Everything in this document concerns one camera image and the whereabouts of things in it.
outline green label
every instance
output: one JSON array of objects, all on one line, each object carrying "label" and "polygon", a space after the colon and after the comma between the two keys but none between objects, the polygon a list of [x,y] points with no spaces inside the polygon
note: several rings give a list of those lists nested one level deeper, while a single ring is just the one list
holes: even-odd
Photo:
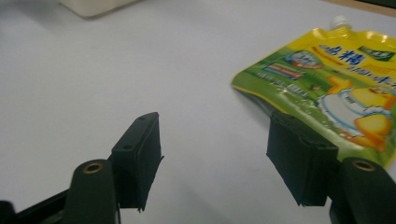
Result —
[{"label": "green label", "polygon": [[395,55],[394,52],[368,49],[364,46],[361,46],[359,50],[381,62],[388,62]]}]

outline white spout cap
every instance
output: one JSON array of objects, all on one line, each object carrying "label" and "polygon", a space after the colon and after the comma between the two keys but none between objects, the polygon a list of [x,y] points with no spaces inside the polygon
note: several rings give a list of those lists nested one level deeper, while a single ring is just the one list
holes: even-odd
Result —
[{"label": "white spout cap", "polygon": [[330,23],[330,28],[332,30],[335,30],[341,26],[346,26],[349,29],[352,28],[352,26],[349,24],[349,21],[347,20],[346,17],[344,16],[336,16],[332,19],[332,22]]}]

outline screw hole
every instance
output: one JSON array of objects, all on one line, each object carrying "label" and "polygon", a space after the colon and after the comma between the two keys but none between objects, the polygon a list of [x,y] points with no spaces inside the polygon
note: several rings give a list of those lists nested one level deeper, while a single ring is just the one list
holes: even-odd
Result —
[{"label": "screw hole", "polygon": [[363,171],[372,172],[375,170],[375,167],[367,161],[353,161],[353,165]]},{"label": "screw hole", "polygon": [[94,162],[91,164],[88,164],[87,166],[84,167],[84,170],[82,171],[84,174],[91,175],[96,172],[99,172],[100,170],[103,169],[103,164]]}]

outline white object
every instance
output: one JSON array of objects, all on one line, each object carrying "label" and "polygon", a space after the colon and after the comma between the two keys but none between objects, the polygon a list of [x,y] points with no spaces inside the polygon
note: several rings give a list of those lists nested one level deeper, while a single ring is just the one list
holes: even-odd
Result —
[{"label": "white object", "polygon": [[94,17],[123,7],[137,0],[60,0],[60,2],[81,17]]},{"label": "white object", "polygon": [[346,26],[351,28],[352,26],[349,24],[349,21],[347,20],[346,17],[344,16],[336,16],[332,19],[332,22],[330,23],[330,28],[332,30],[335,30],[341,26]]}]

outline cartoon illustration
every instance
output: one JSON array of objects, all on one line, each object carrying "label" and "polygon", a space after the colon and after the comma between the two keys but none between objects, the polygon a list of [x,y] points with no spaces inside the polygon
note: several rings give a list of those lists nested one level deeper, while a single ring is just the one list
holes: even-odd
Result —
[{"label": "cartoon illustration", "polygon": [[396,95],[383,87],[353,89],[348,79],[327,79],[333,86],[318,99],[322,113],[351,142],[384,152]]}]

